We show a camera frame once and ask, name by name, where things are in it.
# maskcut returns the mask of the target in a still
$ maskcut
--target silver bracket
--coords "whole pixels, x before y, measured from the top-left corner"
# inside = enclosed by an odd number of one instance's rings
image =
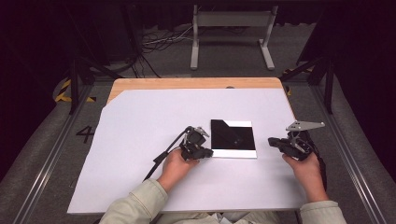
[[[202,127],[194,128],[194,130],[195,130],[196,132],[198,132],[198,133],[200,133],[200,134],[206,136],[206,137],[209,137],[209,134],[207,134],[207,133],[205,132],[205,130],[204,130]]]
[[[301,132],[301,131],[306,131],[306,130],[311,130],[311,129],[316,129],[316,128],[322,128],[324,126],[325,126],[325,124],[323,122],[315,123],[315,122],[296,120],[289,127],[286,128],[286,131]]]

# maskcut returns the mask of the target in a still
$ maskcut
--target wrist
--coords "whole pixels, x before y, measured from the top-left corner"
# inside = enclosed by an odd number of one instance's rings
[[[163,177],[162,175],[157,179],[157,181],[160,183],[166,193],[169,193],[175,185],[175,183],[169,181],[169,178]]]
[[[306,191],[306,199],[309,203],[317,203],[329,201],[329,196],[327,195],[324,188],[309,189]]]

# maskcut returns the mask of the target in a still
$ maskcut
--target right hand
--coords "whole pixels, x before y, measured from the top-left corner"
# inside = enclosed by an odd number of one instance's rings
[[[166,192],[169,192],[199,163],[198,160],[185,161],[181,156],[181,152],[180,148],[173,150],[163,163],[163,173],[157,181],[163,186]]]
[[[293,169],[294,175],[303,186],[310,203],[329,200],[323,187],[319,161],[315,153],[311,153],[303,161],[297,161],[286,154],[283,154],[282,158]]]

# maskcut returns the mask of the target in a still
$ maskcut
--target beige sleeve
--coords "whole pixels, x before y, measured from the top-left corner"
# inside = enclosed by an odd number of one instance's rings
[[[344,224],[346,223],[343,212],[338,203],[324,201],[308,203],[300,209],[304,224]]]
[[[112,203],[100,223],[150,223],[163,209],[167,199],[163,187],[156,180],[148,179],[127,197]]]

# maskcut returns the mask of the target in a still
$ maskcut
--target printed number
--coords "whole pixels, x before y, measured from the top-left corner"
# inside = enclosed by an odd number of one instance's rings
[[[88,138],[90,137],[90,135],[94,135],[95,133],[91,133],[92,127],[91,126],[87,126],[85,127],[83,130],[79,131],[78,133],[76,133],[76,135],[83,135],[85,136],[84,139],[84,143],[86,144],[88,141]]]

